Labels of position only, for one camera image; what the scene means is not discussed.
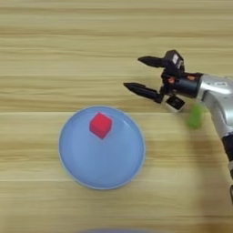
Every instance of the blue plate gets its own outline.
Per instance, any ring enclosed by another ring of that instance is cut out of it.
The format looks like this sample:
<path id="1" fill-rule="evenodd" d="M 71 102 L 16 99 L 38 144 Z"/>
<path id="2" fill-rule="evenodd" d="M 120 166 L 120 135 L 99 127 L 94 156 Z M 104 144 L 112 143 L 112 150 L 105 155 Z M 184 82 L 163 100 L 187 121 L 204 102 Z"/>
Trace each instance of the blue plate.
<path id="1" fill-rule="evenodd" d="M 112 119 L 104 139 L 89 131 L 97 113 Z M 124 186 L 142 167 L 146 146 L 134 120 L 115 108 L 92 106 L 75 113 L 59 139 L 60 159 L 67 172 L 80 184 L 94 189 Z"/>

